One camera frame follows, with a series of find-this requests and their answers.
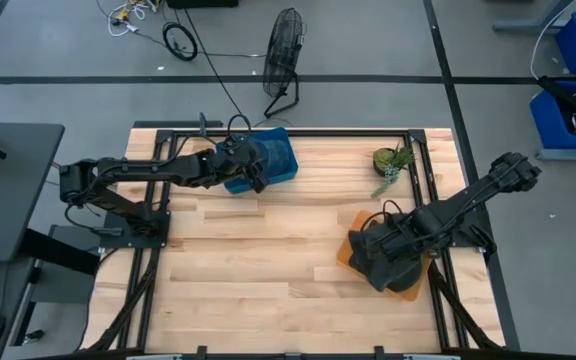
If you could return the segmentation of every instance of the concrete floor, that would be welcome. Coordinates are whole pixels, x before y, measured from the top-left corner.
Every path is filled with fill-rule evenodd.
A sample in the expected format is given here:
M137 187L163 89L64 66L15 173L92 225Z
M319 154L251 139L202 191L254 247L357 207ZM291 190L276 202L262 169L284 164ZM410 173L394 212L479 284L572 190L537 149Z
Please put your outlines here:
M100 0L108 11L119 0ZM433 0L453 76L528 77L534 36L495 34L494 20L530 18L550 0ZM440 76L420 0L241 0L235 9L191 10L208 51L263 53L276 14L294 6L308 23L297 70L302 75ZM170 11L168 19L173 18ZM187 25L183 16L182 23ZM159 39L164 20L137 25ZM562 74L556 43L546 37L540 74ZM260 74L260 59L215 58L221 74ZM0 77L211 75L201 56L178 61L165 49L127 35L111 38L94 0L9 0L0 17ZM242 110L262 119L269 99L260 84L227 84ZM532 156L540 147L529 110L532 85L457 85L479 174L499 154ZM301 102L281 117L295 126L454 127L441 84L304 83ZM122 156L138 120L227 119L234 109L218 84L0 85L0 121L65 125L56 161ZM544 173L527 194L500 196L488 207L510 308L522 350L576 354L576 163L539 163ZM49 179L57 180L51 173ZM31 226L66 224L57 189L46 185ZM76 220L100 224L86 211ZM79 341L85 307L38 307L31 330L47 337L6 353L10 359L65 353Z

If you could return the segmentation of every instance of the black floor fan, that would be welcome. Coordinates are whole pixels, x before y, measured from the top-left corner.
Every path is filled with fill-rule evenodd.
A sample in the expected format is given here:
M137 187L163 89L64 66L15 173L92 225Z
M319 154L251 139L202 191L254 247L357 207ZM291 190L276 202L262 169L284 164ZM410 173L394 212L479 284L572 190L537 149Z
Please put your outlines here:
M295 67L297 67L299 51L303 44L303 25L301 15L293 8L282 10L275 21L264 65L264 91L274 97L264 111L266 118L290 109L299 102L299 76L295 72ZM288 95L286 91L293 80L295 100L280 109L272 110L280 98Z

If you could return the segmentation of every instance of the wooden table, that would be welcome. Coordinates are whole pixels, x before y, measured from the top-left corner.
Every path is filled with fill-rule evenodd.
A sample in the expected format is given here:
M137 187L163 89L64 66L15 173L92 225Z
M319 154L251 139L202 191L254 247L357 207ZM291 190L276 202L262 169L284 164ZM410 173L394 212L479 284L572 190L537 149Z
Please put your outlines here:
M126 156L150 159L156 132L133 129ZM426 134L439 196L450 197L464 187L451 130L426 129ZM295 137L291 142L297 177L262 194L233 196L223 186L172 187L170 239L159 262L147 352L194 353L198 345L207 345L210 353L371 353L377 345L390 353L439 351L427 283L415 302L406 302L375 291L335 263L359 210L378 211L387 199L404 211L414 208L409 176L401 176L381 199L370 199L379 183L372 152L395 147L397 139ZM191 139L182 153L208 146ZM145 187L124 183L118 192L139 201ZM132 254L120 250L100 269L84 347L98 339L123 305ZM503 343L483 257L471 248L452 249L451 255L464 306ZM445 301L444 311L451 345L457 346Z

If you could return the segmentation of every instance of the small plant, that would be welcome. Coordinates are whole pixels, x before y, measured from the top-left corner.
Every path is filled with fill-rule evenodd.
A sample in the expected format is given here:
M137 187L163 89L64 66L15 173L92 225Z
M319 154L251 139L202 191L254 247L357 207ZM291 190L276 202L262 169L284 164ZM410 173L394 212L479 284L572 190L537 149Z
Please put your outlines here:
M372 159L375 170L381 170L384 174L383 183L371 195L372 198L376 198L385 193L390 185L397 182L399 172L415 161L415 154L408 149L400 149L399 147L394 150L379 149L373 153Z

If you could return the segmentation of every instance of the orange cloth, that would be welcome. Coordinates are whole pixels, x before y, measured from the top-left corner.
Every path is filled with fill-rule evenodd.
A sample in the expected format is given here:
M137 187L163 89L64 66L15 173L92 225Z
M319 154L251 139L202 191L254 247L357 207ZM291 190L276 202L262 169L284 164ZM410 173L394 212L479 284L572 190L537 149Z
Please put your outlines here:
M361 225L363 225L363 223L366 221L366 219L368 219L368 217L370 217L370 215L372 215L372 213L370 213L366 210L360 211L357 214L355 221L353 221L353 223L350 226L350 229L348 229L348 231L359 231L361 229ZM339 251L337 251L337 263L339 265L341 265L342 267L349 269L349 270L353 271L354 273L358 274L359 276L365 278L365 276L362 273L360 273L359 271L355 270L352 266L350 266L350 257L351 256L352 256L352 247L350 245L350 239L348 238L348 236L346 236L346 239L341 244ZM402 291L399 293L396 293L390 289L386 289L386 291L388 291L392 294L396 294L397 296L401 297L404 300L415 301L417 299L417 296L419 295L419 290L421 289L422 280L428 274L428 268L429 267L430 267L430 258L427 255L424 255L422 276L415 283L415 285L413 285L408 290L405 290L405 291Z

